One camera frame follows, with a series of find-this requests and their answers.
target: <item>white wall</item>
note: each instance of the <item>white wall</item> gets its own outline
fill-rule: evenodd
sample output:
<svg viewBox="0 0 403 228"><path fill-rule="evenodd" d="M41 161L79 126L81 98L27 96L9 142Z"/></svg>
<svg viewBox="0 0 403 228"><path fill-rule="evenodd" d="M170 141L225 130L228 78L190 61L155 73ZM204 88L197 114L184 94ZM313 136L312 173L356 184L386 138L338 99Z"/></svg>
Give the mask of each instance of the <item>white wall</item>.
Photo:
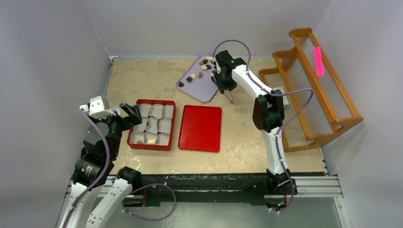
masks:
<svg viewBox="0 0 403 228"><path fill-rule="evenodd" d="M330 0L82 0L110 55L195 57L240 39L255 57L292 47L291 29L315 27ZM239 44L231 54L247 55Z"/></svg>
<svg viewBox="0 0 403 228"><path fill-rule="evenodd" d="M314 29L364 121L323 148L355 228L402 227L403 2L333 0Z"/></svg>
<svg viewBox="0 0 403 228"><path fill-rule="evenodd" d="M0 5L0 226L55 227L109 58L79 0Z"/></svg>

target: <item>red cutting board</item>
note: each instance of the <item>red cutting board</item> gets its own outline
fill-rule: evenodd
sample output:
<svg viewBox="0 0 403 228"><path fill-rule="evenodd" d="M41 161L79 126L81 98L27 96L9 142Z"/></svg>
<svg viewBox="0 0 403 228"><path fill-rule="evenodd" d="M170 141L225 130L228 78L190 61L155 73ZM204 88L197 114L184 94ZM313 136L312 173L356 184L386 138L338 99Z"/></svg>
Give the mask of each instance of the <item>red cutting board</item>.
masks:
<svg viewBox="0 0 403 228"><path fill-rule="evenodd" d="M185 105L179 149L191 151L220 151L221 108Z"/></svg>

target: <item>wooden frame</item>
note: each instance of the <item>wooden frame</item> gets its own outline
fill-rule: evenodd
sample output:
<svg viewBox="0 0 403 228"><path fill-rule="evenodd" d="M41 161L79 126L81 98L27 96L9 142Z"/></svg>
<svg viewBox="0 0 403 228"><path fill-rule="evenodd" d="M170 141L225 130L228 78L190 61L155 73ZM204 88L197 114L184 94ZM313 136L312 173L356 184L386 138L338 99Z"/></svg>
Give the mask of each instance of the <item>wooden frame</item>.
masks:
<svg viewBox="0 0 403 228"><path fill-rule="evenodd" d="M330 64L326 54L323 50L321 50L322 54L322 61L325 65L327 71L329 72L330 77L332 78L333 82L335 83L342 99L344 100L346 106L348 107L352 117L347 118L339 118L330 103L327 95L325 94L325 90L323 89L322 85L320 84L319 79L317 78L313 67L311 66L300 40L304 43L307 39L312 41L312 44L315 47L319 46L318 41L316 40L314 34L312 33L311 28L299 28L293 29L289 33L290 37L294 41L295 47L290 50L285 51L277 51L273 53L273 58L276 62L277 67L271 69L263 69L259 71L259 75L261 81L267 85L267 81L265 75L271 74L280 74L285 87L288 91L293 91L291 84L286 75L286 71L292 66L295 61L299 61L301 64L304 73L315 92L315 96L320 104L320 107L323 110L323 113L327 119L327 122L330 125L331 132L322 133L322 134L312 134L309 130L307 122L302 113L298 114L298 120L301 124L302 130L304 132L305 138L307 140L307 144L303 146L294 146L290 147L287 138L284 134L282 134L283 144L286 152L294 152L300 150L307 150L313 149L318 147L323 147L327 145L329 142L334 140L336 137L347 131L348 129L352 128L359 122L363 120L362 116L358 113L357 109L354 106L350 96L348 95L347 91L343 87L343 84L340 82L335 70L333 69L332 65ZM294 109L297 111L300 109L297 100L294 95L290 95L290 99Z"/></svg>

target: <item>gray tray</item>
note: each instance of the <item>gray tray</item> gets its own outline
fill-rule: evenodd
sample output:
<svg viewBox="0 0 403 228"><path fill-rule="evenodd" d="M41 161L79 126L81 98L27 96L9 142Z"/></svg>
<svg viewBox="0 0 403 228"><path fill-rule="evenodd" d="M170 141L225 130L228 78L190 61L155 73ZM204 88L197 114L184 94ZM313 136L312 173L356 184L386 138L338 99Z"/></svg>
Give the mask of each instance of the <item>gray tray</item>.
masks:
<svg viewBox="0 0 403 228"><path fill-rule="evenodd" d="M212 99L217 92L217 86L212 82L210 74L214 70L214 64L210 61L206 65L210 65L210 70L202 70L199 62L205 59L208 55L202 55L192 64L192 66L186 71L186 73L176 82L176 88L186 93L187 95L201 101L208 102ZM203 73L203 77L199 78L199 72ZM186 81L187 77L194 73L196 78L191 82ZM179 82L184 84L183 87L179 87Z"/></svg>

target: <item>pink paper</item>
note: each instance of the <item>pink paper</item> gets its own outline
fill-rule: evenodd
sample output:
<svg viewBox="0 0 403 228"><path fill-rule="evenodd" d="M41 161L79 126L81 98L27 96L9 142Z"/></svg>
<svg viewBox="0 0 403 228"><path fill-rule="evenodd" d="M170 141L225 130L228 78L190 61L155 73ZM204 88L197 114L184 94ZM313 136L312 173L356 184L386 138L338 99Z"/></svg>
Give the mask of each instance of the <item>pink paper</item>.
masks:
<svg viewBox="0 0 403 228"><path fill-rule="evenodd" d="M320 47L314 48L314 57L315 57L316 75L318 77L325 75L325 72L323 71L322 53L320 52Z"/></svg>

